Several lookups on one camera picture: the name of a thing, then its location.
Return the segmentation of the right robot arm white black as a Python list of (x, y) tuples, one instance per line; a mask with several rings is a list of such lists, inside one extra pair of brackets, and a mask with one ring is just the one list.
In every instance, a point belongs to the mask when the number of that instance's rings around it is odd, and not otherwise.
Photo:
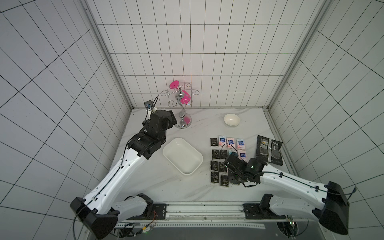
[(264, 220), (292, 216), (317, 221), (339, 235), (349, 233), (350, 203), (339, 184), (328, 182), (324, 185), (304, 180), (260, 158), (246, 162), (234, 153), (228, 156), (224, 164), (232, 184), (244, 185), (250, 182), (250, 187), (272, 186), (294, 196), (290, 199), (264, 194), (260, 203), (245, 205), (245, 212), (252, 217)]

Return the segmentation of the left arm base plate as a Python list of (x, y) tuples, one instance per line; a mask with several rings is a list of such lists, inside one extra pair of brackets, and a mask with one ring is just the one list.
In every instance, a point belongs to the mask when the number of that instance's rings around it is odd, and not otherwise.
[(167, 213), (167, 204), (152, 204), (139, 216), (131, 217), (129, 220), (164, 220)]

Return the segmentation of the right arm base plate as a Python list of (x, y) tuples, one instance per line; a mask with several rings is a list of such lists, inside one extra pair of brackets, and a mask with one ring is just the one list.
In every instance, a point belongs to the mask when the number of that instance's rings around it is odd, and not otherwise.
[(285, 220), (286, 216), (276, 215), (270, 208), (260, 204), (243, 204), (243, 211), (247, 220)]

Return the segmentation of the white ceramic bowl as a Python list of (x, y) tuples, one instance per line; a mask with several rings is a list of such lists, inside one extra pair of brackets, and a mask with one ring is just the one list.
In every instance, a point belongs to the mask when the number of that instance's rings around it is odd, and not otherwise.
[(224, 122), (227, 126), (230, 126), (230, 127), (237, 127), (240, 122), (241, 122), (241, 119), (238, 115), (236, 114), (226, 114), (224, 116)]

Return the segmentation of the black snack bag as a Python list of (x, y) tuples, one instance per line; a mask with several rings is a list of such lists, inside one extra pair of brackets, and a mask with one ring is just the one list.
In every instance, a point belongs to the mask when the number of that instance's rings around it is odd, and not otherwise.
[(258, 135), (256, 156), (261, 158), (264, 162), (271, 161), (270, 139)]
[(270, 157), (271, 157), (271, 160), (270, 160), (270, 162), (272, 164), (275, 164), (275, 165), (278, 165), (278, 166), (282, 166), (284, 164), (283, 163), (282, 154), (281, 154), (281, 151), (280, 151), (282, 146), (283, 146), (283, 142), (276, 141), (276, 140), (271, 140), (271, 146), (270, 146), (270, 150), (271, 150)]

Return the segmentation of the black tissue pack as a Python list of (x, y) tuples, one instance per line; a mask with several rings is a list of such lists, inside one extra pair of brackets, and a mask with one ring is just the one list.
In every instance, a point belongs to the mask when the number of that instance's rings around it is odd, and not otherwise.
[(220, 150), (220, 159), (225, 160), (228, 157), (228, 151), (227, 150)]
[(219, 162), (218, 161), (211, 161), (210, 170), (212, 172), (218, 172), (219, 171)]
[(228, 188), (229, 187), (229, 176), (228, 175), (220, 175), (220, 186)]
[(220, 183), (220, 174), (218, 172), (211, 172), (211, 183), (213, 184)]
[(219, 146), (218, 138), (210, 138), (210, 146), (218, 147)]
[(218, 171), (220, 173), (227, 173), (228, 172), (227, 166), (224, 164), (224, 162), (218, 163)]

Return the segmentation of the pink cup upper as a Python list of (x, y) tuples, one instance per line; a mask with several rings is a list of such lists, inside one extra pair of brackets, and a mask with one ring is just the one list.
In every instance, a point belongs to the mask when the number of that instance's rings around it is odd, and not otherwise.
[(179, 81), (173, 81), (173, 82), (170, 83), (169, 88), (171, 90), (176, 90), (176, 89), (179, 88), (179, 86), (180, 86), (180, 82)]

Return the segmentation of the pink cup lower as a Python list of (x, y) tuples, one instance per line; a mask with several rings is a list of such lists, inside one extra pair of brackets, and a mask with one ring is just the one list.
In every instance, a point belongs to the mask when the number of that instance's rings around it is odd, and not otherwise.
[(181, 98), (181, 104), (187, 105), (187, 106), (190, 105), (192, 101), (191, 96), (188, 94), (186, 90), (182, 90), (182, 93), (184, 94), (184, 96)]

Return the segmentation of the pink cup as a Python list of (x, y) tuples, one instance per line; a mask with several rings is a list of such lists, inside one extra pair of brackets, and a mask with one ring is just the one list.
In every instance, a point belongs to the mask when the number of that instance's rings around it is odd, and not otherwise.
[(176, 89), (179, 88), (179, 86), (180, 86), (180, 82), (179, 81), (173, 81), (173, 82), (170, 83), (169, 88), (171, 90), (176, 90)]
[(182, 93), (184, 94), (184, 96), (181, 98), (181, 104), (187, 105), (187, 106), (190, 105), (192, 101), (191, 96), (188, 94), (186, 90), (182, 90)]

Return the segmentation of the chrome cup holder stand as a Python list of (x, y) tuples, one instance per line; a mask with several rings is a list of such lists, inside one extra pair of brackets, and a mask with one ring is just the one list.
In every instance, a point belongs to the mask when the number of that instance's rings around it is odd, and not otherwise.
[(182, 83), (182, 84), (180, 83), (179, 88), (176, 90), (171, 90), (169, 88), (169, 90), (162, 91), (161, 96), (162, 97), (169, 97), (170, 95), (175, 96), (175, 99), (169, 100), (168, 106), (170, 108), (174, 108), (177, 106), (179, 106), (181, 108), (181, 111), (177, 115), (175, 115), (175, 117), (177, 119), (177, 124), (175, 125), (175, 127), (179, 128), (179, 129), (186, 129), (192, 124), (192, 117), (191, 117), (191, 115), (189, 115), (186, 112), (185, 107), (187, 107), (187, 105), (181, 104), (181, 98), (184, 96), (184, 94), (182, 93), (182, 90), (186, 90), (188, 92), (188, 94), (191, 96), (191, 98), (192, 98), (192, 96), (198, 96), (200, 94), (199, 90), (192, 89), (191, 83), (186, 82), (186, 83)]

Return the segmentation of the pink Tempo tissue pack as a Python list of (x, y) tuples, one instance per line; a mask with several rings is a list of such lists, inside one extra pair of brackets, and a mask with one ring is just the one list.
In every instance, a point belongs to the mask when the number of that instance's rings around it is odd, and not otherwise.
[(227, 138), (227, 148), (236, 149), (236, 141), (234, 138)]
[(239, 151), (238, 151), (238, 154), (239, 154), (239, 159), (244, 160), (244, 161), (247, 160), (247, 153), (246, 153), (246, 151), (244, 151), (244, 150), (239, 150)]
[(238, 150), (245, 150), (245, 140), (244, 139), (237, 139), (237, 149)]
[(227, 144), (227, 137), (226, 136), (219, 136), (218, 137), (218, 145), (220, 147), (223, 147), (225, 144)]

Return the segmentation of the white storage box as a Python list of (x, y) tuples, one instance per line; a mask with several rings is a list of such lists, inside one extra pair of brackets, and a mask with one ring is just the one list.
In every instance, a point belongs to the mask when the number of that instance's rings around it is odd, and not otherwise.
[(203, 155), (182, 138), (175, 138), (163, 149), (164, 157), (183, 175), (193, 174), (203, 163)]

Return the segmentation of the aluminium mounting rail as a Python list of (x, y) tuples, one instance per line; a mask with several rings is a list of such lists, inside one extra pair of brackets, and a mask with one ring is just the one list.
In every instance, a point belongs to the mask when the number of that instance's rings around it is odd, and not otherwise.
[(315, 219), (309, 216), (306, 210), (310, 210), (310, 205), (300, 201), (299, 213), (295, 214), (292, 210), (288, 213), (283, 212), (284, 207), (292, 207), (292, 200), (278, 198), (271, 201), (271, 207), (276, 211), (276, 215), (286, 216), (285, 220), (247, 220), (243, 211), (243, 202), (171, 202), (167, 204), (167, 213), (164, 220), (125, 220), (116, 225), (117, 228), (134, 227), (146, 228), (149, 231), (153, 228), (192, 228), (192, 227), (211, 227), (229, 228), (245, 227), (264, 229), (264, 222), (283, 222), (294, 224)]

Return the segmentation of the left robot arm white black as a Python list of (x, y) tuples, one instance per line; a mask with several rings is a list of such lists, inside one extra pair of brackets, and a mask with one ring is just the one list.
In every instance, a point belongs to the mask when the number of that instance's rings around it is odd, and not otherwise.
[(116, 202), (117, 196), (133, 173), (140, 168), (167, 138), (167, 130), (176, 125), (172, 111), (156, 110), (143, 122), (143, 128), (128, 140), (122, 158), (105, 178), (85, 197), (76, 197), (70, 204), (75, 219), (96, 237), (107, 237), (116, 224), (130, 218), (155, 217), (154, 202), (145, 194)]

